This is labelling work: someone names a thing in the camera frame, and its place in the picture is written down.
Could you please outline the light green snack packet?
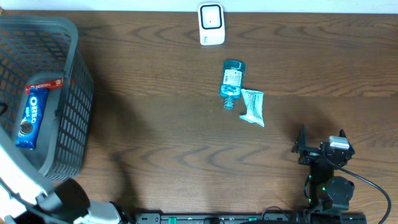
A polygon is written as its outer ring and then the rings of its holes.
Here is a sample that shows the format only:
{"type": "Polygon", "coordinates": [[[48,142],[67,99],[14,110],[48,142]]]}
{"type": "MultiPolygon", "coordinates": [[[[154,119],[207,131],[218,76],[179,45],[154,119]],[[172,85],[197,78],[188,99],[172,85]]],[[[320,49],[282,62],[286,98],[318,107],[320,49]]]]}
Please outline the light green snack packet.
{"type": "Polygon", "coordinates": [[[239,117],[249,123],[256,123],[262,127],[265,126],[262,106],[264,101],[264,93],[257,90],[241,90],[244,103],[246,105],[246,113],[239,117]]]}

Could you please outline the teal mouthwash bottle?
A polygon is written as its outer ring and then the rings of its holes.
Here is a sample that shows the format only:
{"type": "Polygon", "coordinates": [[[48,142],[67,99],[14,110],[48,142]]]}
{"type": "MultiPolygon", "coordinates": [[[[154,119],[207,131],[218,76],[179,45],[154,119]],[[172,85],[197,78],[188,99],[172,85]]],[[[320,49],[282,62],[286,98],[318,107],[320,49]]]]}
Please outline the teal mouthwash bottle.
{"type": "Polygon", "coordinates": [[[223,78],[220,96],[224,98],[224,108],[231,110],[234,102],[241,97],[246,64],[239,60],[226,60],[223,65],[223,78]]]}

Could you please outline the red Nescafe coffee stick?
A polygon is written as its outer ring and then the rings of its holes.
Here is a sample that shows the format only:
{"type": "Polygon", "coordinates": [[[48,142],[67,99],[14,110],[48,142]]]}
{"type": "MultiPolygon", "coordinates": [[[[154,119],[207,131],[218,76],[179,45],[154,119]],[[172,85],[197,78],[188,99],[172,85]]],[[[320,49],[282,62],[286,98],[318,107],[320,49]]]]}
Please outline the red Nescafe coffee stick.
{"type": "Polygon", "coordinates": [[[56,80],[51,80],[49,82],[37,83],[34,85],[26,85],[25,92],[28,95],[30,93],[30,90],[33,88],[53,90],[53,89],[61,88],[62,86],[63,86],[63,79],[58,78],[56,80]]]}

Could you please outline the blue Oreo cookie pack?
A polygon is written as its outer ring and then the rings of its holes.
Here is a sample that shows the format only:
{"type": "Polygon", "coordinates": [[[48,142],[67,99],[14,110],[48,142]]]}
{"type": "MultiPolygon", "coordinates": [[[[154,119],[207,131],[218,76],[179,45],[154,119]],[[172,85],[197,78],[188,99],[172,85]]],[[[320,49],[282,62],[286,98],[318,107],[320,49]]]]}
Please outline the blue Oreo cookie pack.
{"type": "Polygon", "coordinates": [[[45,88],[31,88],[29,90],[19,132],[15,140],[17,147],[35,149],[48,93],[48,89],[45,88]]]}

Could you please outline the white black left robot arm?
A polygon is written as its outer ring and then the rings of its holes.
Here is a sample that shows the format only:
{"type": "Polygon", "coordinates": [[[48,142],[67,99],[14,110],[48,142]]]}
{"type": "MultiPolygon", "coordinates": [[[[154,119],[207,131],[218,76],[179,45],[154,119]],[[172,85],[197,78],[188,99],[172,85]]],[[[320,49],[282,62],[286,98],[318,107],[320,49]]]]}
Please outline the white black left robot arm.
{"type": "Polygon", "coordinates": [[[111,202],[90,200],[73,179],[56,186],[1,130],[1,218],[5,223],[132,223],[111,202]]]}

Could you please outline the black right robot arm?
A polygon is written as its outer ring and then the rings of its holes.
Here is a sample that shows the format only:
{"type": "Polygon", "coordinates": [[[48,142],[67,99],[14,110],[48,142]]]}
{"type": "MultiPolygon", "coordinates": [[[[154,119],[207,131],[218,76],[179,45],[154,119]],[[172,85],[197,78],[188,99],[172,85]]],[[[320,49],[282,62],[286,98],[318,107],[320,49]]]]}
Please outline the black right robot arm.
{"type": "Polygon", "coordinates": [[[307,145],[305,126],[302,126],[292,151],[300,155],[299,164],[310,167],[305,186],[310,208],[325,213],[347,211],[354,183],[335,175],[335,170],[347,165],[355,154],[345,132],[340,130],[338,136],[330,136],[318,147],[310,147],[307,145]]]}

